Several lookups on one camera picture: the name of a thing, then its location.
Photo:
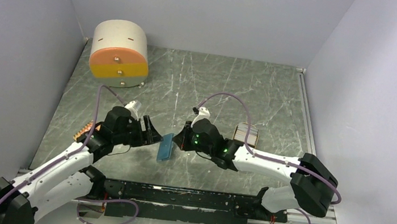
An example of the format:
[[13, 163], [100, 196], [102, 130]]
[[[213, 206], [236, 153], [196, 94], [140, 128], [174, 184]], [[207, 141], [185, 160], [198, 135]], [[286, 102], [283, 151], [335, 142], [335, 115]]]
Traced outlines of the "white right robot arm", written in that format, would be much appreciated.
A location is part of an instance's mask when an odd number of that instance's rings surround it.
[[223, 137], [208, 119], [187, 121], [173, 142], [183, 151], [204, 153], [223, 170], [256, 173], [282, 182], [279, 188], [262, 189], [253, 203], [259, 219], [287, 209], [302, 209], [323, 218], [336, 194], [338, 181], [315, 155], [289, 158], [257, 151]]

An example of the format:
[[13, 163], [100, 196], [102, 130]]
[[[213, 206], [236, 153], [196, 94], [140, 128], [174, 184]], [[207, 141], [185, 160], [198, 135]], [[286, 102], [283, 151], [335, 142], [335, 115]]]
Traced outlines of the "blue leather card holder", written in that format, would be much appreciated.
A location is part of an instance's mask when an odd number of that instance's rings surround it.
[[166, 161], [171, 159], [172, 151], [173, 151], [173, 133], [168, 133], [162, 136], [162, 140], [159, 145], [157, 158], [158, 162]]

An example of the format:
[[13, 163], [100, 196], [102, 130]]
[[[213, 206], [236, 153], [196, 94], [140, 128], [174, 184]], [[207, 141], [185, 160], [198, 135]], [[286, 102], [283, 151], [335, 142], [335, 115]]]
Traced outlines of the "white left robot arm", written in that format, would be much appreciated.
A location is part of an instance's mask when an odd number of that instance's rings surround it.
[[105, 176], [92, 166], [117, 145], [131, 148], [163, 141], [150, 121], [129, 108], [113, 107], [104, 121], [90, 124], [61, 154], [32, 171], [0, 177], [0, 224], [35, 224], [47, 213], [78, 197], [105, 192]]

